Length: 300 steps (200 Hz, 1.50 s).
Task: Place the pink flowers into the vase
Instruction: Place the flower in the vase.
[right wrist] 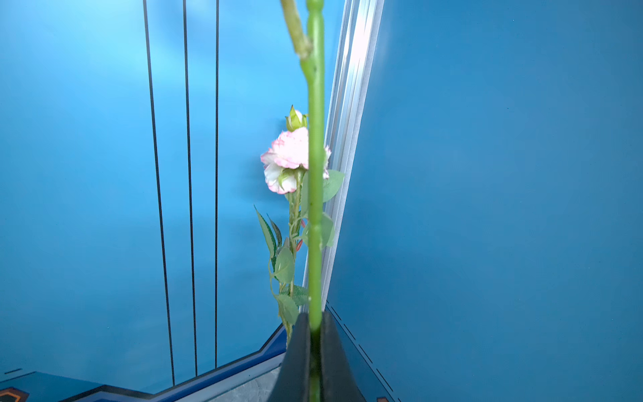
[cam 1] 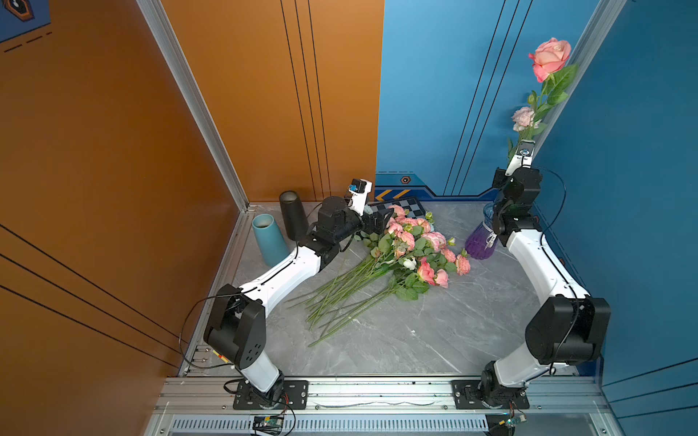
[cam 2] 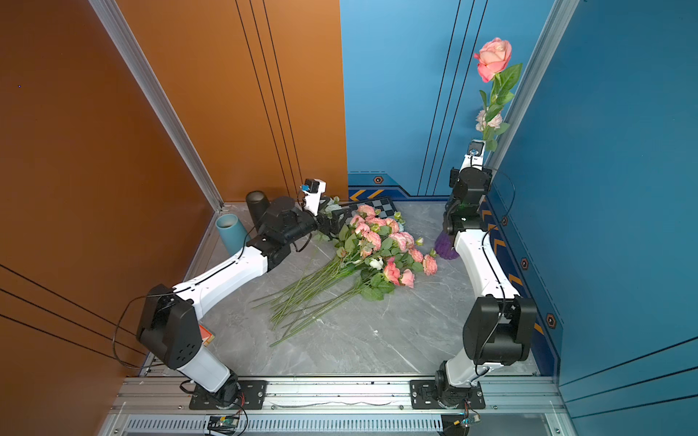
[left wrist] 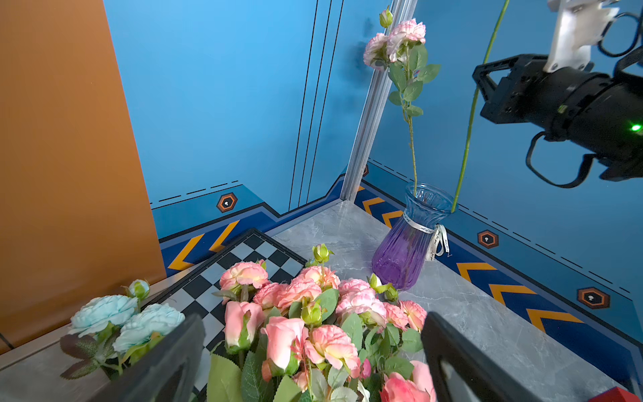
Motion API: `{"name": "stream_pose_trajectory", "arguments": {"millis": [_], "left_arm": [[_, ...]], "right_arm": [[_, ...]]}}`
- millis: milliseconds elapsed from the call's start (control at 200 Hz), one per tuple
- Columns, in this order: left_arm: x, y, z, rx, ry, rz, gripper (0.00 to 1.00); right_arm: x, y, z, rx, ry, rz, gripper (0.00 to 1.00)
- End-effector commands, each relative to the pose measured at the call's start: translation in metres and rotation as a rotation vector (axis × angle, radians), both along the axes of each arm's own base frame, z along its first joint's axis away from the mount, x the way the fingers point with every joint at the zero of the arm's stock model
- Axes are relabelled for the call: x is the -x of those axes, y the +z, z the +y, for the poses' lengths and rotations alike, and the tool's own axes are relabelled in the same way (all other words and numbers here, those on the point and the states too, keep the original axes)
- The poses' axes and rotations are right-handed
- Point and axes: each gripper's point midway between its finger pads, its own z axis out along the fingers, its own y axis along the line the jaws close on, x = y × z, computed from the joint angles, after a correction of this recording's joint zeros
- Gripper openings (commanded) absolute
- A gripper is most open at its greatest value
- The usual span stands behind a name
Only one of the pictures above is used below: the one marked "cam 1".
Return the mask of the pale pink carnation stem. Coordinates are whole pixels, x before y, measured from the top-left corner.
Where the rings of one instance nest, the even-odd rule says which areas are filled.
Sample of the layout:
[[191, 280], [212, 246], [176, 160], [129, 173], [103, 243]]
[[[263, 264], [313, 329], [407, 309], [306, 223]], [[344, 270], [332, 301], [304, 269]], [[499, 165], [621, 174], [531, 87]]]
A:
[[514, 122], [513, 130], [517, 134], [517, 140], [513, 142], [511, 139], [507, 139], [508, 160], [511, 160], [522, 146], [529, 142], [533, 142], [534, 138], [538, 136], [538, 134], [541, 134], [546, 127], [545, 123], [535, 118], [534, 109], [530, 106], [524, 106], [518, 109], [514, 113], [512, 120]]

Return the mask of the bunch of pink flowers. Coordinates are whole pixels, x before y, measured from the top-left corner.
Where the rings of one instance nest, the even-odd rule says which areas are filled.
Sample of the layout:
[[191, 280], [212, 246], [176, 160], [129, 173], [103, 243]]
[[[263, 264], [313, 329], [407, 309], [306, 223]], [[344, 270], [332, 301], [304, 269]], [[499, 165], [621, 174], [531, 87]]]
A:
[[298, 298], [307, 309], [307, 326], [318, 331], [313, 346], [392, 296], [414, 302], [433, 288], [446, 289], [453, 275], [471, 272], [468, 252], [453, 250], [456, 240], [436, 231], [431, 213], [413, 214], [403, 205], [379, 211], [387, 214], [385, 228], [354, 237], [369, 250], [367, 256]]

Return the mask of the pink rose stem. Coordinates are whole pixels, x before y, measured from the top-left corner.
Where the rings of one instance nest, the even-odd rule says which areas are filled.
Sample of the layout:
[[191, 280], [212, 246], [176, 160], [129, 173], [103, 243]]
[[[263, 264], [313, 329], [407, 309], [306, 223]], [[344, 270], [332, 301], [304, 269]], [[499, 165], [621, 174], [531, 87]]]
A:
[[577, 75], [578, 65], [570, 64], [572, 45], [566, 40], [551, 38], [529, 54], [533, 61], [533, 72], [542, 85], [541, 92], [532, 92], [529, 105], [535, 118], [543, 122], [553, 108], [568, 99], [566, 90]]

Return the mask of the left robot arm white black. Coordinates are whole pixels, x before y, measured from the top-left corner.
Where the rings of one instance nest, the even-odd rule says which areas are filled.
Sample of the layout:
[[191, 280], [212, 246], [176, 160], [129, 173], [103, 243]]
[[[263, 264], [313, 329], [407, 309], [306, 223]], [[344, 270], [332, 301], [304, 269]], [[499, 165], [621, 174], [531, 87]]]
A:
[[291, 254], [254, 281], [240, 287], [227, 284], [217, 292], [204, 342], [230, 361], [266, 403], [279, 401], [284, 375], [265, 352], [268, 314], [298, 285], [325, 269], [345, 239], [385, 232], [393, 213], [389, 207], [367, 206], [363, 194], [353, 194], [349, 200], [326, 198], [316, 224]]

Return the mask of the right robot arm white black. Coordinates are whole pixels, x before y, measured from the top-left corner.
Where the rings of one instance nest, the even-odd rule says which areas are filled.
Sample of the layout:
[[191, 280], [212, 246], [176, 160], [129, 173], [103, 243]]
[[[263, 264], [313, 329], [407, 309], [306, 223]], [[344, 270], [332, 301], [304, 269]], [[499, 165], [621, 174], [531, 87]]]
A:
[[611, 318], [609, 303], [594, 298], [554, 256], [531, 208], [543, 176], [530, 166], [499, 169], [493, 186], [494, 235], [520, 263], [540, 307], [525, 329], [525, 341], [505, 358], [485, 366], [478, 387], [483, 403], [507, 407], [525, 395], [530, 382], [559, 365], [597, 360]]

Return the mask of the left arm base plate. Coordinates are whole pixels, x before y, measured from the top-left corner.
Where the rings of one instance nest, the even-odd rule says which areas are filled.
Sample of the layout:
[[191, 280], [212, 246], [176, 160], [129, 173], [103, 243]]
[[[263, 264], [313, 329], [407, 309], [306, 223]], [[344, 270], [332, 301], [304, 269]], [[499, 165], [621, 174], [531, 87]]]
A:
[[282, 410], [290, 406], [294, 411], [302, 411], [307, 407], [308, 381], [283, 381], [270, 393], [263, 393], [245, 381], [240, 383], [234, 395], [233, 409], [237, 411]]

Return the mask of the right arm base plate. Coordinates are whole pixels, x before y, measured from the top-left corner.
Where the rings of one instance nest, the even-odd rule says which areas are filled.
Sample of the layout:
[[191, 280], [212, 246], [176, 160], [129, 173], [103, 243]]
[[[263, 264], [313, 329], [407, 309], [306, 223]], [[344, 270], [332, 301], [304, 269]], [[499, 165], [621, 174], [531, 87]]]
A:
[[503, 387], [498, 383], [485, 386], [482, 381], [451, 381], [454, 402], [458, 410], [528, 410], [530, 403], [523, 388]]

